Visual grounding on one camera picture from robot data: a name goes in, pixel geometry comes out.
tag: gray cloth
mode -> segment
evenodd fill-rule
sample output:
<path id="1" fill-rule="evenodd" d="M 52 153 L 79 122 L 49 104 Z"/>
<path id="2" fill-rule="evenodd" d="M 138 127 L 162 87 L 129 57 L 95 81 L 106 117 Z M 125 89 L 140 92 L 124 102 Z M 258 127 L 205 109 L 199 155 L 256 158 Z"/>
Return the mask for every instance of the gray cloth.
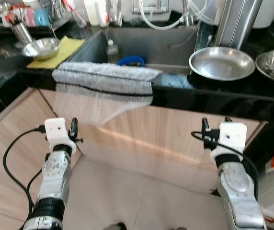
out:
<path id="1" fill-rule="evenodd" d="M 104 125 L 127 110 L 150 105 L 151 80 L 159 73 L 114 64 L 65 62 L 52 73 L 57 82 L 53 110 L 67 119 Z"/>
<path id="2" fill-rule="evenodd" d="M 152 94 L 151 80 L 161 71 L 115 64 L 65 62 L 53 71 L 56 82 L 105 93 Z"/>

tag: kitchen sink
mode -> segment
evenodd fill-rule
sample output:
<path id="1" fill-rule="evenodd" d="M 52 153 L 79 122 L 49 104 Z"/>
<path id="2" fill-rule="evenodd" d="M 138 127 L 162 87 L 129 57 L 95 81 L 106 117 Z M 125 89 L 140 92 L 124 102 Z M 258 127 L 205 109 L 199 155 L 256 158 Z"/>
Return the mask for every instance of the kitchen sink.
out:
<path id="1" fill-rule="evenodd" d="M 146 67 L 167 73 L 188 73 L 189 56 L 194 52 L 195 27 L 178 27 L 166 31 L 150 28 L 113 28 L 92 36 L 70 61 L 106 63 L 107 40 L 119 46 L 120 57 L 138 55 Z"/>

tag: blue bowl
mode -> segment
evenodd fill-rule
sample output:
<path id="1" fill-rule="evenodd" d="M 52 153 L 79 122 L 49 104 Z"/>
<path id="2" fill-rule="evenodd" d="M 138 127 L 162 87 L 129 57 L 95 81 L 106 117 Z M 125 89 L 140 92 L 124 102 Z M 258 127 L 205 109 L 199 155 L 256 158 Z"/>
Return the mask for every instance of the blue bowl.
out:
<path id="1" fill-rule="evenodd" d="M 121 59 L 118 62 L 118 65 L 126 65 L 126 66 L 130 66 L 131 63 L 141 63 L 140 67 L 144 67 L 145 66 L 145 61 L 142 59 L 142 57 L 139 56 L 126 56 L 125 58 Z"/>

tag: metal utensil holder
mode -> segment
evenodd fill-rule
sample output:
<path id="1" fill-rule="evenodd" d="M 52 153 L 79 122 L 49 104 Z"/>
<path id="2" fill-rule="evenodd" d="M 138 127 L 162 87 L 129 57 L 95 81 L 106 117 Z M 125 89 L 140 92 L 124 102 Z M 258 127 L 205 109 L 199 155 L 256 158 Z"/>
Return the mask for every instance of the metal utensil holder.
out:
<path id="1" fill-rule="evenodd" d="M 23 23 L 16 24 L 11 27 L 19 42 L 27 45 L 32 42 L 32 37 Z"/>

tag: white tile floor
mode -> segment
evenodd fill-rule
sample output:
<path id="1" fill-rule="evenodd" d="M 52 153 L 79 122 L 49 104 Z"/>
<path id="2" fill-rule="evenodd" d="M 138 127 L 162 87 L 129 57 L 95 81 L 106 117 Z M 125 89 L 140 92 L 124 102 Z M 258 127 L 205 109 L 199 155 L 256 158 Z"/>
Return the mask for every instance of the white tile floor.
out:
<path id="1" fill-rule="evenodd" d="M 128 230 L 228 229 L 218 198 L 81 157 L 71 178 L 64 229 L 102 230 L 119 221 Z"/>

